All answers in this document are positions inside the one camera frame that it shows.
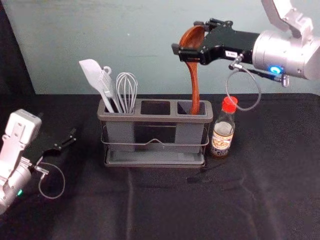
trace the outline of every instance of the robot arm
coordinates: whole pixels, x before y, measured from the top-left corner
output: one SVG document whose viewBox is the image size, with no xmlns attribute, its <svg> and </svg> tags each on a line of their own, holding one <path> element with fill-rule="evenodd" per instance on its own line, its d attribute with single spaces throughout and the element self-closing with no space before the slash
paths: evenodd
<svg viewBox="0 0 320 240">
<path fill-rule="evenodd" d="M 202 65 L 217 59 L 233 61 L 229 66 L 231 69 L 240 62 L 252 64 L 258 70 L 275 74 L 269 77 L 273 80 L 287 80 L 289 76 L 320 79 L 317 69 L 320 66 L 320 38 L 313 36 L 311 19 L 292 7 L 289 0 L 261 1 L 270 22 L 282 31 L 291 30 L 292 37 L 285 38 L 273 31 L 261 34 L 236 31 L 232 29 L 232 21 L 212 18 L 206 23 L 194 23 L 208 32 L 198 49 L 173 44 L 173 53 L 179 55 L 181 61 Z"/>
<path fill-rule="evenodd" d="M 0 152 L 0 215 L 31 178 L 33 165 L 22 157 L 22 153 L 37 137 L 41 124 L 40 118 L 23 109 L 11 113 L 9 117 Z"/>
</svg>

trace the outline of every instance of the sauce bottle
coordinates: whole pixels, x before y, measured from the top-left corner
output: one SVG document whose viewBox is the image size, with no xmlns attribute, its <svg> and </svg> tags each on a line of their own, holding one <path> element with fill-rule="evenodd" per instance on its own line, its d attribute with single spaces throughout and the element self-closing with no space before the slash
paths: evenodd
<svg viewBox="0 0 320 240">
<path fill-rule="evenodd" d="M 232 101 L 238 104 L 238 99 L 231 97 Z M 222 102 L 222 110 L 213 126 L 211 140 L 211 154 L 214 157 L 225 157 L 229 153 L 231 141 L 235 132 L 235 112 L 234 105 L 229 97 L 225 97 Z"/>
</svg>

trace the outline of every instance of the cable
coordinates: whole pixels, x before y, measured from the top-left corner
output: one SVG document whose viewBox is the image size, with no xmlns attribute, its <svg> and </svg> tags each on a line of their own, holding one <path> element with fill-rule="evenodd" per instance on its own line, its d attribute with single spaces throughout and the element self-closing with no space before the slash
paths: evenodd
<svg viewBox="0 0 320 240">
<path fill-rule="evenodd" d="M 61 169 L 59 167 L 57 167 L 56 165 L 54 164 L 51 164 L 51 163 L 47 163 L 47 162 L 41 162 L 41 160 L 39 159 L 39 164 L 45 164 L 45 165 L 49 165 L 49 166 L 52 166 L 56 169 L 58 169 L 58 171 L 61 173 L 61 176 L 62 176 L 62 179 L 63 179 L 63 188 L 62 188 L 62 191 L 57 195 L 57 196 L 48 196 L 48 195 L 45 195 L 44 192 L 41 190 L 41 182 L 42 180 L 44 179 L 43 177 L 40 178 L 40 181 L 39 181 L 39 184 L 38 184 L 38 188 L 39 188 L 39 192 L 41 193 L 42 196 L 44 196 L 45 198 L 47 199 L 57 199 L 59 197 L 61 197 L 62 194 L 64 194 L 65 192 L 65 188 L 66 188 L 66 178 L 65 178 L 65 175 L 64 173 L 61 171 Z"/>
<path fill-rule="evenodd" d="M 256 100 L 256 102 L 255 102 L 251 107 L 247 107 L 247 108 L 242 108 L 242 107 L 240 107 L 238 104 L 236 104 L 236 103 L 232 100 L 232 98 L 231 98 L 231 96 L 230 96 L 230 94 L 229 94 L 229 92 L 228 92 L 228 81 L 229 81 L 229 79 L 230 79 L 234 74 L 239 73 L 239 72 L 242 72 L 242 71 L 244 71 L 244 72 L 246 72 L 247 74 L 249 74 L 249 76 L 253 79 L 256 87 L 258 88 L 258 92 L 259 92 L 258 99 Z M 225 92 L 226 92 L 227 96 L 229 97 L 230 101 L 236 106 L 236 108 L 239 109 L 240 111 L 244 111 L 244 112 L 245 112 L 245 111 L 250 111 L 250 110 L 254 109 L 254 108 L 259 104 L 259 102 L 260 102 L 260 100 L 261 100 L 261 95 L 262 95 L 261 88 L 260 88 L 258 82 L 256 81 L 255 77 L 252 75 L 251 72 L 249 72 L 249 71 L 248 71 L 247 69 L 245 69 L 244 67 L 241 69 L 241 71 L 239 71 L 239 70 L 237 69 L 237 70 L 233 71 L 233 72 L 229 75 L 229 77 L 228 77 L 228 78 L 226 79 L 226 81 L 225 81 Z"/>
</svg>

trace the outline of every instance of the white utensil handle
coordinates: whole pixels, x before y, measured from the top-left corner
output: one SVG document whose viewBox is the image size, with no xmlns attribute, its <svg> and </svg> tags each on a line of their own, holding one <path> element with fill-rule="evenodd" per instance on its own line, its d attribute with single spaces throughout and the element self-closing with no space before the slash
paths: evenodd
<svg viewBox="0 0 320 240">
<path fill-rule="evenodd" d="M 101 97 L 102 97 L 102 100 L 104 101 L 104 105 L 105 105 L 106 109 L 108 109 L 109 113 L 114 113 L 115 111 L 112 108 L 111 103 L 110 103 L 109 99 L 106 97 L 106 95 L 104 93 L 101 93 Z"/>
</svg>

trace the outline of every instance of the black table surface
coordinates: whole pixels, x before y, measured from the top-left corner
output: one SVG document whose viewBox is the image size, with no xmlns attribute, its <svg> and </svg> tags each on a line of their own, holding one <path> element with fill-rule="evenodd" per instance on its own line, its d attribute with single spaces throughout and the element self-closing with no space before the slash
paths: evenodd
<svg viewBox="0 0 320 240">
<path fill-rule="evenodd" d="M 141 95 L 189 99 L 189 95 Z M 214 118 L 223 95 L 202 95 Z M 249 106 L 256 96 L 238 95 Z M 320 98 L 312 94 L 264 94 L 258 107 L 237 112 L 229 156 L 207 156 L 201 169 L 105 167 L 98 95 L 0 96 L 0 133 L 11 112 L 43 113 L 38 138 L 26 151 L 77 141 L 60 157 L 48 157 L 65 174 L 64 194 L 45 199 L 34 173 L 0 216 L 0 239 L 226 240 L 320 239 Z M 43 182 L 59 193 L 57 171 Z"/>
</svg>

